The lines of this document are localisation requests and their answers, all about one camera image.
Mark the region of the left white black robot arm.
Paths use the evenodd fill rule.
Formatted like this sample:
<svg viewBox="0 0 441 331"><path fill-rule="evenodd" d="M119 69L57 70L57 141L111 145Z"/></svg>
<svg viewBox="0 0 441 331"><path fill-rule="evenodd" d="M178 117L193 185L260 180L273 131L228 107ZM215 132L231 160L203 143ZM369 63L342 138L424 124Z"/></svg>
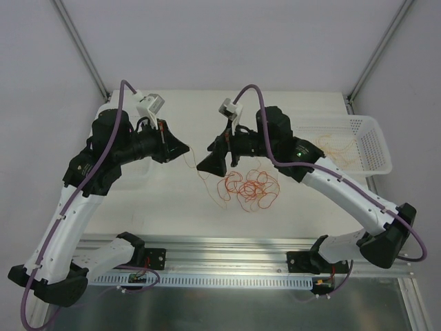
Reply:
<svg viewBox="0 0 441 331"><path fill-rule="evenodd" d="M123 165L145 157L168 163L189 152L189 147L170 132L166 121L159 119L157 128L150 124L133 127L127 112L122 112L110 151L97 172L81 187L112 138L116 115L115 109L100 112L92 122L86 147L70 161L58 208L46 231L52 237L50 241L42 240L26 263L11 267L8 273L9 280L21 287L30 286L34 295L46 303L70 307L80 299L89 282L107 271L119 265L147 266L144 240L129 232L119 234L90 254L73 256L95 210L121 177Z"/></svg>

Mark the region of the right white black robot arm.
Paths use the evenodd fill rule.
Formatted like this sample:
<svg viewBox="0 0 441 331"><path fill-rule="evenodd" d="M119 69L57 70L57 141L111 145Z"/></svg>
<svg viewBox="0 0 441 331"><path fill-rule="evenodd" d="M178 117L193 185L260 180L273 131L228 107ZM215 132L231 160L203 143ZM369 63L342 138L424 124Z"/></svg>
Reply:
<svg viewBox="0 0 441 331"><path fill-rule="evenodd" d="M276 106L256 113L256 130L239 125L236 106L221 106L219 112L227 118L227 125L209 145L209 155L197 170L224 177L228 154L233 166L241 157L267 157L276 161L280 173L325 195L362 226L349 234L319 237L309 251L294 259L298 269L320 274L357 258L389 269L400 258L416 217L412 205L396 205L352 181L320 148L295 137L289 117Z"/></svg>

